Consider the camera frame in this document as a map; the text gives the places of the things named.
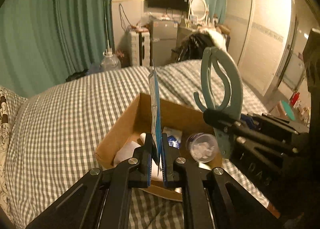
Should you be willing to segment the clear water bottle blue label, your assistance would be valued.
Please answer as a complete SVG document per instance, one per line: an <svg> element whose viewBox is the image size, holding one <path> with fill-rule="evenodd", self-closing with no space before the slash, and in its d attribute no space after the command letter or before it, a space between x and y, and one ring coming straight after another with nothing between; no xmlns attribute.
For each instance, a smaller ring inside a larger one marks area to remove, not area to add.
<svg viewBox="0 0 320 229"><path fill-rule="evenodd" d="M192 158L201 163L212 161L219 152L217 139L212 134L192 134L187 139L186 145Z"/></svg>

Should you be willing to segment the white tube with barcode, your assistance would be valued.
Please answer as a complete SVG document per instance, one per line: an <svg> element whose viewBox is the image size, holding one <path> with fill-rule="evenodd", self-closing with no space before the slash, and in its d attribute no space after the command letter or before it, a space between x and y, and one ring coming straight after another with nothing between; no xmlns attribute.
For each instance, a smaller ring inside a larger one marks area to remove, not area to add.
<svg viewBox="0 0 320 229"><path fill-rule="evenodd" d="M135 141L126 142L123 147L116 153L113 166L116 167L120 162L133 157L133 152L136 148L140 147ZM151 170L151 180L153 181L163 181L162 171L158 169L155 161L152 159L152 170Z"/></svg>

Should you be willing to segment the light blue tissue pack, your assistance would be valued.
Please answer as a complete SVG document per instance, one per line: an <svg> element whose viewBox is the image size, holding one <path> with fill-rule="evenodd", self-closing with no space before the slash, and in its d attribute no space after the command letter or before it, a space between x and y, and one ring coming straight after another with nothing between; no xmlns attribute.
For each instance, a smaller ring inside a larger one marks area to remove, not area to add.
<svg viewBox="0 0 320 229"><path fill-rule="evenodd" d="M163 128L163 133L167 135L168 144L170 147L180 148L182 142L182 131L169 127Z"/></svg>

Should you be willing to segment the blue packet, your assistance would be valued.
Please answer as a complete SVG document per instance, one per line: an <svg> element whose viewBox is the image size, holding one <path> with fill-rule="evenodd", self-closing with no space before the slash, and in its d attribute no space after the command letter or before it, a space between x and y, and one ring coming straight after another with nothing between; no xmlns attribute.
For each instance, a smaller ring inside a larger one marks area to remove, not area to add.
<svg viewBox="0 0 320 229"><path fill-rule="evenodd" d="M159 166L162 154L161 103L155 66L152 66L148 78L151 98L151 135L153 139L152 158L156 165Z"/></svg>

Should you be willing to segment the teal round stool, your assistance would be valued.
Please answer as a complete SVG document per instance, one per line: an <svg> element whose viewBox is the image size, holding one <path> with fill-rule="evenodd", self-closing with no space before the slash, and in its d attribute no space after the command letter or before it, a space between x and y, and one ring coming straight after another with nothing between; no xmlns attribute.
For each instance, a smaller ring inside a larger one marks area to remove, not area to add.
<svg viewBox="0 0 320 229"><path fill-rule="evenodd" d="M295 113L293 112L290 104L288 104L284 100L281 100L280 101L280 105L281 105L281 107L283 109L284 114L289 118L289 120L295 121L296 120Z"/></svg>

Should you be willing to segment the red bottle on floor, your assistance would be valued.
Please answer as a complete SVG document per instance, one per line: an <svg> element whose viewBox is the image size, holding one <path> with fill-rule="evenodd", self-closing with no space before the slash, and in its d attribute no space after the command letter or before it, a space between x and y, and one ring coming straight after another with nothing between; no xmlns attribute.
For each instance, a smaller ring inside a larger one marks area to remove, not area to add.
<svg viewBox="0 0 320 229"><path fill-rule="evenodd" d="M290 105L294 106L299 99L300 92L294 92L290 99Z"/></svg>

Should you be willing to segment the black clothes pile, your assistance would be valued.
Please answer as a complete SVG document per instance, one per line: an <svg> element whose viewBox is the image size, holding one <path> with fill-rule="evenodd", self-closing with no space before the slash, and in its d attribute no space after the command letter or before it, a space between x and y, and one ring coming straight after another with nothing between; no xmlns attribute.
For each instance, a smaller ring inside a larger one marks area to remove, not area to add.
<svg viewBox="0 0 320 229"><path fill-rule="evenodd" d="M185 37L181 44L171 51L176 62L201 60L204 50L213 46L213 39L208 33L194 32Z"/></svg>

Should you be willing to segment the white louvered wardrobe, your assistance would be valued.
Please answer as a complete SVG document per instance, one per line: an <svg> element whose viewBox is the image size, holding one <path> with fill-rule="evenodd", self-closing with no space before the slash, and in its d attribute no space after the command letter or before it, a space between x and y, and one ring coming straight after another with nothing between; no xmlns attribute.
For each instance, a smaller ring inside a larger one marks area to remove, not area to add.
<svg viewBox="0 0 320 229"><path fill-rule="evenodd" d="M242 79L265 95L289 36L292 0L227 0L228 53Z"/></svg>

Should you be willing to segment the wooden dresser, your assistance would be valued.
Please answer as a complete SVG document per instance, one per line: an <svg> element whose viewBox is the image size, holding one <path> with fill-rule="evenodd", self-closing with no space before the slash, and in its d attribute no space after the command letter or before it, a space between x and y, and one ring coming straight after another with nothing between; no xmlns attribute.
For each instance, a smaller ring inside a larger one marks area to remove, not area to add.
<svg viewBox="0 0 320 229"><path fill-rule="evenodd" d="M209 35L211 40L213 41L213 44L227 44L231 39L228 35L223 34L218 27L200 26L199 29L193 29L178 26L176 45L179 46L183 40L194 33Z"/></svg>

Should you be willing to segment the small grey refrigerator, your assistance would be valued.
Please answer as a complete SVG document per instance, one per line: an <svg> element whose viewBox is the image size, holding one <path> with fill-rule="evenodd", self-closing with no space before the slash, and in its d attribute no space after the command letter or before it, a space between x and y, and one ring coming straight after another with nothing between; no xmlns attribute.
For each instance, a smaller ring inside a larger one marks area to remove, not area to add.
<svg viewBox="0 0 320 229"><path fill-rule="evenodd" d="M171 50L176 47L177 28L178 23L175 21L151 21L151 56L154 66L171 63Z"/></svg>

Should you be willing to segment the oval white vanity mirror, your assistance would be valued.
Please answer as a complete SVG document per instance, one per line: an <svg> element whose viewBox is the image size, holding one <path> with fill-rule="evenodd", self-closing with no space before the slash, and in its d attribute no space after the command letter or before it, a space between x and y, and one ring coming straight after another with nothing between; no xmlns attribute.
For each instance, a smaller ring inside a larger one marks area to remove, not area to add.
<svg viewBox="0 0 320 229"><path fill-rule="evenodd" d="M190 4L190 17L203 21L207 16L208 5L206 0L192 0Z"/></svg>

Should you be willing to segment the floral white quilt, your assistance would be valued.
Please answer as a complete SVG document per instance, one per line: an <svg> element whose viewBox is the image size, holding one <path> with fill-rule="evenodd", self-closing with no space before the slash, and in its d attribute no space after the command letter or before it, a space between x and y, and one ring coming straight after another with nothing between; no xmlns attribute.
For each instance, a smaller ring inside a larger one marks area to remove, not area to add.
<svg viewBox="0 0 320 229"><path fill-rule="evenodd" d="M14 221L14 218L10 210L9 193L5 177L5 162L16 116L25 100L26 98L1 86L1 208L10 221Z"/></svg>

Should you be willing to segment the large clear water jug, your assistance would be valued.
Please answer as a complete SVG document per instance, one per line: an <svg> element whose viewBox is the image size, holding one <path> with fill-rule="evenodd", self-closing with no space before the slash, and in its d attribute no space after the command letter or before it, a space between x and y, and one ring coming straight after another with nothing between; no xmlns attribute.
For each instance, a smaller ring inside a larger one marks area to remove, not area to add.
<svg viewBox="0 0 320 229"><path fill-rule="evenodd" d="M100 63L100 67L103 71L120 70L121 63L116 54L113 53L111 48L106 49L103 52L103 59Z"/></svg>

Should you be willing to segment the white suitcase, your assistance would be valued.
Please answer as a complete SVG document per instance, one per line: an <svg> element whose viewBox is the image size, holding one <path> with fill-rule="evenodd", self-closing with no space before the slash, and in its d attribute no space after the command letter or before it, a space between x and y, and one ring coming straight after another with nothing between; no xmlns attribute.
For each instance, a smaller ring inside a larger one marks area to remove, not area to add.
<svg viewBox="0 0 320 229"><path fill-rule="evenodd" d="M150 66L150 33L148 31L127 33L131 66Z"/></svg>

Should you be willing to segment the large green curtain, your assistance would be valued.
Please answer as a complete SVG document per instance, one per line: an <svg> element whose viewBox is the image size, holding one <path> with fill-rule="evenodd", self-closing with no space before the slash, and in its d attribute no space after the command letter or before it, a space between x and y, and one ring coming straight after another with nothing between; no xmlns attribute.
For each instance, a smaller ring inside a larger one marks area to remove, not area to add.
<svg viewBox="0 0 320 229"><path fill-rule="evenodd" d="M114 46L111 0L5 0L1 85L30 97L99 63Z"/></svg>

